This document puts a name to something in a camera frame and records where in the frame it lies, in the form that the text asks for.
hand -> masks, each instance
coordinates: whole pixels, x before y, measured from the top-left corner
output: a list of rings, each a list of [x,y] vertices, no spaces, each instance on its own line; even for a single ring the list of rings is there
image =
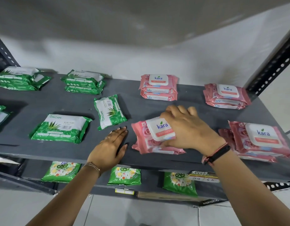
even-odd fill
[[[100,169],[101,174],[116,166],[125,154],[127,144],[117,150],[127,135],[126,127],[117,128],[109,133],[107,139],[102,140],[90,153],[87,162],[92,162]]]
[[[205,156],[212,155],[226,143],[198,115],[195,107],[170,105],[160,116],[164,118],[175,132],[175,139],[166,140],[162,146],[176,148],[193,148]]]

person's left hand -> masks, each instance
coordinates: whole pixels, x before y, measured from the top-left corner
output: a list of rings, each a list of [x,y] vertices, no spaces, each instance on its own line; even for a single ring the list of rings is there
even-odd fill
[[[87,162],[92,162],[100,169],[101,174],[116,166],[125,154],[127,144],[121,147],[118,154],[117,150],[127,135],[126,127],[117,128],[109,133],[90,153]]]

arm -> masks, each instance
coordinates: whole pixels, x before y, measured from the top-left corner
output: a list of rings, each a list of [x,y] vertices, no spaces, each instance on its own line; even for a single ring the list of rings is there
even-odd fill
[[[168,106],[161,114],[175,131],[176,139],[166,140],[164,146],[193,148],[205,156],[225,144],[197,115],[194,107]],[[229,151],[213,163],[222,187],[243,226],[290,225],[290,209],[287,208],[247,168],[238,156]]]
[[[127,134],[126,127],[111,132],[90,153],[87,162],[94,163],[103,173],[116,166],[124,156],[127,144],[117,149]],[[26,226],[70,226],[99,177],[91,166],[82,167],[74,179],[53,198]]]

floor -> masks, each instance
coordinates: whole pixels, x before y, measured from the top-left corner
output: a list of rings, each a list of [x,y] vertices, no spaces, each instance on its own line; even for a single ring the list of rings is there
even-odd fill
[[[290,208],[290,190],[277,191],[274,194]],[[24,226],[52,198],[53,196],[42,193],[0,190],[0,226]],[[229,202],[198,209],[186,205],[100,195],[90,195],[86,199],[74,226],[139,226],[142,224],[240,226]]]

black wristband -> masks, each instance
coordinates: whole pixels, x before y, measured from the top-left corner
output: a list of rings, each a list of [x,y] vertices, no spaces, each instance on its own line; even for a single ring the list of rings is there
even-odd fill
[[[215,152],[212,156],[209,156],[206,158],[206,160],[204,161],[204,165],[206,165],[207,163],[213,163],[215,160],[217,160],[219,157],[223,156],[225,153],[227,153],[229,150],[231,149],[231,147],[229,145],[226,145],[222,148],[220,148],[217,152]]]

